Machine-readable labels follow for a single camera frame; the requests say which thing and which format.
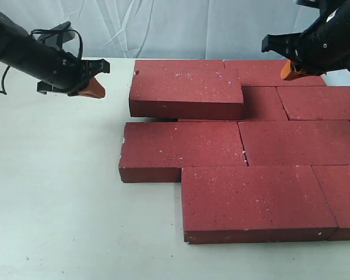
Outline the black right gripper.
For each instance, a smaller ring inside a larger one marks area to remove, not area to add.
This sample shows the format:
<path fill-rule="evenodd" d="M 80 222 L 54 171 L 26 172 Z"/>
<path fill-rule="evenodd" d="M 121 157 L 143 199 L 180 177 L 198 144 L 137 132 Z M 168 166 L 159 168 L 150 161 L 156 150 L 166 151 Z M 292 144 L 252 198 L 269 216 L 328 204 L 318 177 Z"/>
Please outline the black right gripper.
<path fill-rule="evenodd" d="M 350 8 L 337 8 L 319 17 L 313 27 L 301 33 L 268 34 L 261 51 L 288 59 L 280 73 L 283 81 L 344 69 L 350 72 Z"/>

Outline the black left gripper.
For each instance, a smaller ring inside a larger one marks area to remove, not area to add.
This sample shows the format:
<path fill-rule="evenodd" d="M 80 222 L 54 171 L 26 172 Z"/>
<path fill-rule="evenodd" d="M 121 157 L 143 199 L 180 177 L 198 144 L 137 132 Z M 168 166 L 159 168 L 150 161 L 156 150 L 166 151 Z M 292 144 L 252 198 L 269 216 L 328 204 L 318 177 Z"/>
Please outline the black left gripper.
<path fill-rule="evenodd" d="M 105 59 L 62 59 L 54 70 L 54 77 L 37 83 L 41 94 L 62 93 L 69 97 L 102 99 L 105 88 L 97 81 L 96 75 L 109 74 L 110 63 Z"/>

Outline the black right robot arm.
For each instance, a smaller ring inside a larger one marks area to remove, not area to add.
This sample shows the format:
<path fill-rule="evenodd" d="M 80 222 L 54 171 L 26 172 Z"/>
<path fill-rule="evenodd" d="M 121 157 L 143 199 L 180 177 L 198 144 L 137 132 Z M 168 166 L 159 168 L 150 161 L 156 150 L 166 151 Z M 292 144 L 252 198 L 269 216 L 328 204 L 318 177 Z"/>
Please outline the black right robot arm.
<path fill-rule="evenodd" d="M 292 81 L 329 72 L 350 72 L 350 0 L 296 1 L 319 10 L 319 17 L 303 32 L 266 35 L 261 51 L 274 51 L 288 61 L 281 79 Z"/>

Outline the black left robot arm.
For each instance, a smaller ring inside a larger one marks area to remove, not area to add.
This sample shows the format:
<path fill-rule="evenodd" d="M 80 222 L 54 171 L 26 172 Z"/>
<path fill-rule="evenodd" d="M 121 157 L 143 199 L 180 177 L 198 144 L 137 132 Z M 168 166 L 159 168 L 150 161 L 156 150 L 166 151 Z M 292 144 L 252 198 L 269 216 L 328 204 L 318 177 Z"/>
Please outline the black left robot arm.
<path fill-rule="evenodd" d="M 104 98 L 106 90 L 95 77 L 110 73 L 110 63 L 82 55 L 82 36 L 70 22 L 27 32 L 0 12 L 0 62 L 38 79 L 39 93 Z"/>

